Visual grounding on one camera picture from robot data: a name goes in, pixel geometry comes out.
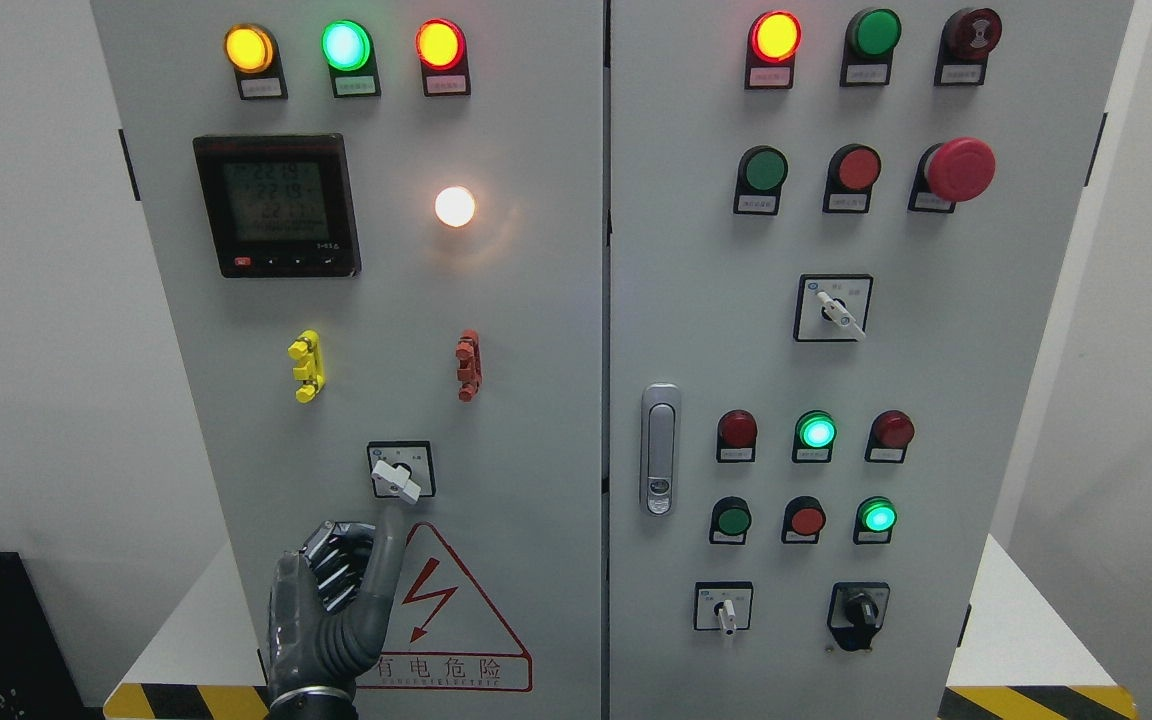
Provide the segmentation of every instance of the yellow black hazard tape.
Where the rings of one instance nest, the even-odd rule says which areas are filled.
[[[119,685],[108,720],[263,720],[265,688]],[[1114,685],[946,688],[938,720],[1139,720],[1132,695]]]
[[[1139,720],[1132,695],[1114,685],[945,688],[940,720]]]

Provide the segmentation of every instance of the gray metal panel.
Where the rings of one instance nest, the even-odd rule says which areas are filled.
[[[280,551],[324,518],[376,515],[366,442],[429,439],[438,497],[412,520],[433,521],[526,644],[535,689],[365,691],[367,717],[598,715],[602,5],[93,10],[257,632]],[[384,96],[329,93],[319,33],[340,17],[374,37]],[[431,17],[465,29],[471,97],[422,96],[412,37]],[[221,53],[237,22],[279,40],[287,101],[238,99]],[[342,132],[361,278],[220,278],[191,150],[207,132]],[[433,215],[449,184],[479,202],[462,232]],[[468,406],[452,356],[465,327],[482,333],[485,374]],[[285,355],[304,328],[321,333],[328,373],[310,406],[293,400]],[[407,573],[424,560],[408,558]],[[410,631],[396,624],[391,639]]]
[[[801,0],[795,89],[742,90],[745,37],[764,3],[613,6],[611,334],[612,717],[937,714],[1011,433],[1060,271],[1129,0],[1002,0],[1005,36],[983,88],[933,88],[956,0],[895,6],[904,21],[889,88],[839,88],[842,36],[864,3]],[[934,142],[991,143],[993,187],[954,215],[909,214]],[[867,215],[820,211],[833,152],[882,154]],[[742,152],[785,151],[780,217],[732,213]],[[795,343],[804,273],[876,276],[869,338]],[[639,508],[643,388],[675,382],[677,506]],[[719,465],[719,416],[758,419],[758,461]],[[795,465],[794,423],[838,422],[835,458]],[[882,410],[914,418],[903,465],[864,462]],[[749,501],[746,546],[712,546],[719,498]],[[818,497],[819,546],[783,546],[785,506]],[[856,506],[890,497],[890,546],[856,547]],[[750,579],[753,619],[729,647],[691,629],[702,579]],[[890,583],[872,653],[828,651],[833,583]]]

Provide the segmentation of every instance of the electrical hazard warning sign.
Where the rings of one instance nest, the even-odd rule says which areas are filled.
[[[531,653],[434,525],[407,535],[385,652],[358,687],[531,692]]]

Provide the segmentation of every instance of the black gloved hand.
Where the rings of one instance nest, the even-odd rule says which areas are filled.
[[[356,679],[380,659],[389,624],[403,561],[401,524],[393,507],[379,528],[324,523],[306,547],[278,561],[270,590],[270,720],[357,717]]]

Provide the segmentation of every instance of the white switch handle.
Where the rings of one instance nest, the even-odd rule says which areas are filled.
[[[736,605],[733,605],[730,598],[721,601],[715,612],[718,614],[718,623],[722,626],[723,632],[728,635],[736,634]]]
[[[371,479],[385,484],[389,492],[403,498],[407,505],[416,505],[420,500],[420,486],[412,479],[410,471],[403,468],[394,468],[384,460],[376,461],[376,468],[371,469]]]
[[[865,340],[865,331],[861,328],[861,324],[856,321],[855,316],[847,311],[842,302],[829,297],[829,294],[824,290],[817,293],[817,300],[824,305],[824,313],[828,316],[833,324],[836,324],[847,334],[850,334],[851,340],[856,342]]]

